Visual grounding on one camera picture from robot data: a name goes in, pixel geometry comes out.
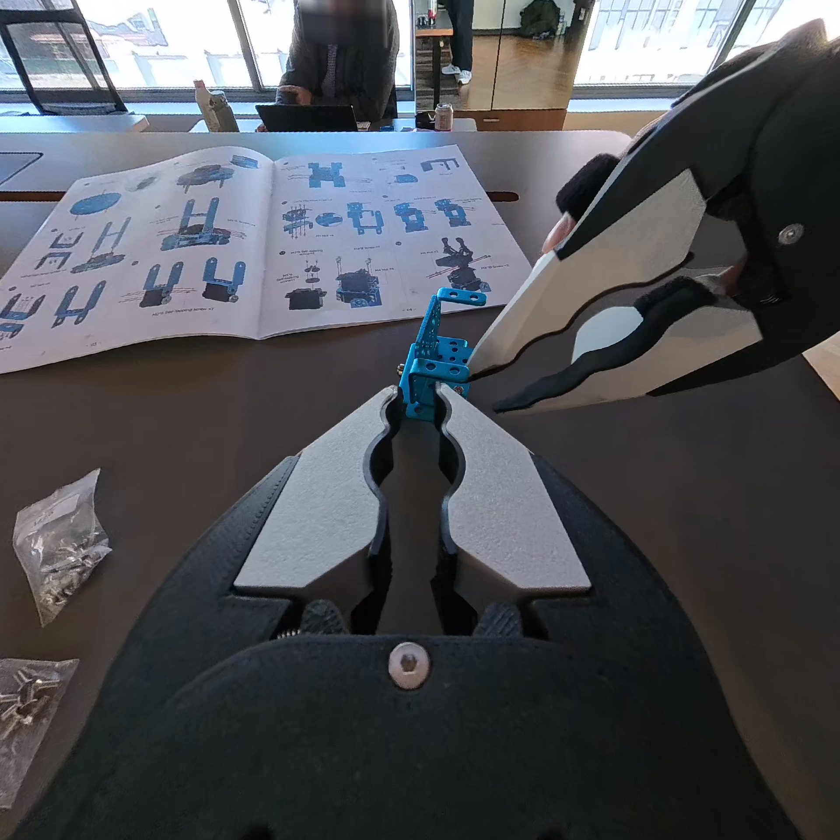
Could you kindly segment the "clear bag of screws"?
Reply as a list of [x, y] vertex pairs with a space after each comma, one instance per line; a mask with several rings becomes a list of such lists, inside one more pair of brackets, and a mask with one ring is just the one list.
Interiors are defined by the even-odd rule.
[[17, 797], [79, 661], [2, 658], [1, 808]]
[[95, 512], [100, 469], [21, 510], [14, 551], [26, 574], [42, 627], [51, 623], [111, 552]]

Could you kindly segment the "blue metal bracket assembly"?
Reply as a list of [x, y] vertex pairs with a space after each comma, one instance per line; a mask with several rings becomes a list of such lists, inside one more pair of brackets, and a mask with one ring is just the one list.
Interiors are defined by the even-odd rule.
[[405, 415], [433, 422], [435, 386], [442, 382], [454, 388], [468, 383], [468, 362], [473, 349], [464, 339], [441, 336], [438, 332], [442, 302], [483, 307], [487, 295], [480, 291], [439, 288], [432, 296], [415, 342], [411, 344], [400, 379]]

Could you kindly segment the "wooden high table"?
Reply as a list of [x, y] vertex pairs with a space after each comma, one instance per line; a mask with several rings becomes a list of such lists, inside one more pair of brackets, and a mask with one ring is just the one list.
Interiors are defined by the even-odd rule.
[[432, 51], [432, 103], [429, 110], [436, 109], [440, 102], [440, 90], [442, 83], [442, 48], [445, 38], [450, 38], [454, 33], [453, 25], [443, 12], [439, 13], [437, 22], [430, 27], [415, 29], [415, 40], [428, 42]]

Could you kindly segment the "dark grey desk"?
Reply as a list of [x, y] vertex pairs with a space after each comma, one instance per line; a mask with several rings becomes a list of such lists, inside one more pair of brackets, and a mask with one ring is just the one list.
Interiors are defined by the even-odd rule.
[[[416, 321], [170, 339], [2, 376], [2, 656], [78, 658], [2, 837], [37, 803], [156, 588], [237, 499], [396, 380]], [[838, 400], [798, 357], [738, 381], [499, 424], [633, 540], [701, 636], [756, 764], [838, 838]], [[19, 509], [101, 468], [113, 552], [41, 628]]]

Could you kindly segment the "low wooden cabinet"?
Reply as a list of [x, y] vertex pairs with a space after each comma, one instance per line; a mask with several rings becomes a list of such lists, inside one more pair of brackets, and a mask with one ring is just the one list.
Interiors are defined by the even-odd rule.
[[556, 109], [499, 109], [471, 111], [465, 118], [476, 122], [483, 132], [551, 132], [561, 131], [567, 111]]

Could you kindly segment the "large glass window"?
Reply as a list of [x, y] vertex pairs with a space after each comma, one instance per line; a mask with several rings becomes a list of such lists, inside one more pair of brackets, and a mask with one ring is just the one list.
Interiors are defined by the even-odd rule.
[[280, 84], [293, 29], [292, 1], [79, 1], [114, 87], [175, 91]]
[[731, 36], [762, 36], [782, 1], [596, 2], [574, 78], [577, 88], [680, 86], [735, 49]]

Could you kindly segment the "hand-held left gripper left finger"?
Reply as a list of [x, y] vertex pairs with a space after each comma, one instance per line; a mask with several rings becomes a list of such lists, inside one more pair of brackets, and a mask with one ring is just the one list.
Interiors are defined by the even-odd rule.
[[356, 634], [373, 634], [392, 578], [387, 504], [402, 417], [390, 385], [305, 447], [234, 582], [237, 592], [330, 600]]

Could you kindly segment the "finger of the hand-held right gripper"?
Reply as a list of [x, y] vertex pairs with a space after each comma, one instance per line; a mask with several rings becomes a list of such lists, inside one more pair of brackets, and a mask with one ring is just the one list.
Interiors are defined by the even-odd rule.
[[[633, 307], [610, 307], [578, 328], [571, 361], [597, 350], [615, 350], [632, 328], [642, 324]], [[565, 395], [557, 395], [525, 408], [526, 413], [562, 410], [598, 403], [632, 399], [675, 382], [749, 347], [761, 340], [761, 332], [750, 311], [730, 307], [700, 308], [669, 326], [651, 350], [635, 360], [610, 370], [589, 375]]]
[[705, 210], [686, 169], [573, 254], [541, 257], [478, 341], [471, 377], [509, 365], [531, 342], [567, 328], [602, 294], [670, 273], [687, 256]]

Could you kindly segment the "printed instruction manual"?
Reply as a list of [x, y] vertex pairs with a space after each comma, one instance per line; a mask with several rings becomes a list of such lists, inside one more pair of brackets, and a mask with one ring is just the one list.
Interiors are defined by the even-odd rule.
[[530, 264], [455, 145], [216, 147], [75, 181], [2, 278], [2, 373], [133, 343], [504, 306]]

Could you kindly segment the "black laptop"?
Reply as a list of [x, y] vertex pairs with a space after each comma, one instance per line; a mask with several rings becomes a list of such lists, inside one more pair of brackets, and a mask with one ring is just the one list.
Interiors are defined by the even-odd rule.
[[348, 106], [261, 103], [256, 106], [261, 122], [272, 133], [356, 132], [354, 111]]

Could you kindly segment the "black office chair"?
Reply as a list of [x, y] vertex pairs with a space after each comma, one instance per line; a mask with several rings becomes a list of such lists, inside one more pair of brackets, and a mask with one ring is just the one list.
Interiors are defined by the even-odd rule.
[[3, 47], [40, 114], [128, 112], [77, 2], [13, 1], [1, 6]]

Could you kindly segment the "person's right hand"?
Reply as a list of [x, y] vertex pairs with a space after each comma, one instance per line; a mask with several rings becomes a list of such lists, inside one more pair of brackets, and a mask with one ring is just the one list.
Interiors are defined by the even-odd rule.
[[[613, 154], [598, 154], [577, 171], [559, 190], [556, 204], [560, 211], [560, 221], [552, 228], [542, 246], [542, 253], [547, 255], [570, 234], [584, 211], [594, 201], [609, 175], [619, 163]], [[661, 286], [646, 292], [636, 299], [634, 306], [641, 314], [646, 314], [655, 303], [664, 301], [678, 291], [700, 289], [700, 305], [713, 305], [723, 298], [732, 298], [737, 292], [741, 261], [720, 274], [698, 276], [676, 276]]]

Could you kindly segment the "pale table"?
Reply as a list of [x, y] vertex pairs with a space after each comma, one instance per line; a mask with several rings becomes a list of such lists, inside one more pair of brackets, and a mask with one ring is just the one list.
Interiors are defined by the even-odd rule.
[[[237, 131], [252, 133], [260, 122], [256, 114], [237, 115]], [[393, 124], [393, 129], [385, 128]], [[414, 116], [377, 123], [359, 122], [359, 131], [408, 132], [416, 129]], [[192, 132], [208, 131], [204, 119], [196, 113], [126, 112], [109, 115], [41, 115], [35, 112], [14, 112], [2, 109], [2, 133], [125, 133], [125, 132]], [[474, 119], [456, 118], [453, 131], [476, 132]]]

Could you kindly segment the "dark backpack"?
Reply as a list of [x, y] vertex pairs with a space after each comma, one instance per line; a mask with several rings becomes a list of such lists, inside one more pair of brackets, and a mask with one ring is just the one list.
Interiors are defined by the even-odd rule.
[[527, 39], [553, 39], [558, 34], [560, 18], [560, 8], [554, 1], [531, 1], [520, 12], [518, 35]]

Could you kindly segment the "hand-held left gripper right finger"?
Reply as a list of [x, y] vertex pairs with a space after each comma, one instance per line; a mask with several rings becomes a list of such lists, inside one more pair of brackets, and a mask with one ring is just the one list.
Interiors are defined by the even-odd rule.
[[446, 635], [470, 635], [494, 603], [577, 596], [590, 579], [534, 457], [453, 388], [437, 384], [440, 514], [434, 600]]

